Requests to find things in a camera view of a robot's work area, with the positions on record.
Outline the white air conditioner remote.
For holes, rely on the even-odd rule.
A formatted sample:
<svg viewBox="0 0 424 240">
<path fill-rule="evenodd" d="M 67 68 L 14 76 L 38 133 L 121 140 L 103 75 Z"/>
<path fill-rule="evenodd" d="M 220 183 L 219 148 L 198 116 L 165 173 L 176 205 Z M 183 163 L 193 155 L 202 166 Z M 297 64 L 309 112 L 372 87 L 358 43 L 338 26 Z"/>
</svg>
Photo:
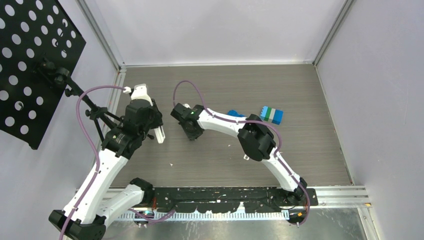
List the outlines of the white air conditioner remote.
<svg viewBox="0 0 424 240">
<path fill-rule="evenodd" d="M 165 135 L 163 126 L 161 125 L 157 128 L 154 128 L 153 131 L 154 131 L 154 134 L 155 134 L 156 141 L 159 144 L 162 144 L 166 139 L 166 135 Z"/>
</svg>

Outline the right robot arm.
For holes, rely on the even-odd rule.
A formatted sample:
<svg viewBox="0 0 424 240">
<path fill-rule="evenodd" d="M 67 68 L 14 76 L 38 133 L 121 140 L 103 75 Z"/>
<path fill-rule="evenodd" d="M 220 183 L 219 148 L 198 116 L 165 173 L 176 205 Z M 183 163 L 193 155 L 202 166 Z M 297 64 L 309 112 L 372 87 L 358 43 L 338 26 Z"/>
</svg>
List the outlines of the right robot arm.
<svg viewBox="0 0 424 240">
<path fill-rule="evenodd" d="M 295 173 L 279 152 L 270 124 L 259 116 L 236 117 L 222 114 L 195 105 L 177 103 L 171 116 L 182 127 L 189 140 L 196 140 L 205 130 L 217 131 L 239 140 L 246 157 L 263 163 L 285 191 L 285 198 L 291 205 L 299 205 L 306 197 L 307 183 Z"/>
</svg>

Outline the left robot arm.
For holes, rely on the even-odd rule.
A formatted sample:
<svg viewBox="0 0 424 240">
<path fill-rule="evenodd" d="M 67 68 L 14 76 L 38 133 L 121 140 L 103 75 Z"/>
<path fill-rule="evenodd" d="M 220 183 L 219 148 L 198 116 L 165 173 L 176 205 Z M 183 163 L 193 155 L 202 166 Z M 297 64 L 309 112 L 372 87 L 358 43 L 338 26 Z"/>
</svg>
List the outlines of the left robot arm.
<svg viewBox="0 0 424 240">
<path fill-rule="evenodd" d="M 62 210 L 53 210 L 49 222 L 60 232 L 59 238 L 100 240 L 107 228 L 135 205 L 148 207 L 154 199 L 153 185 L 139 177 L 111 199 L 103 196 L 134 152 L 155 131 L 158 143 L 164 142 L 162 113 L 154 99 L 133 99 L 121 122 L 107 134 L 95 163 L 82 186 Z"/>
</svg>

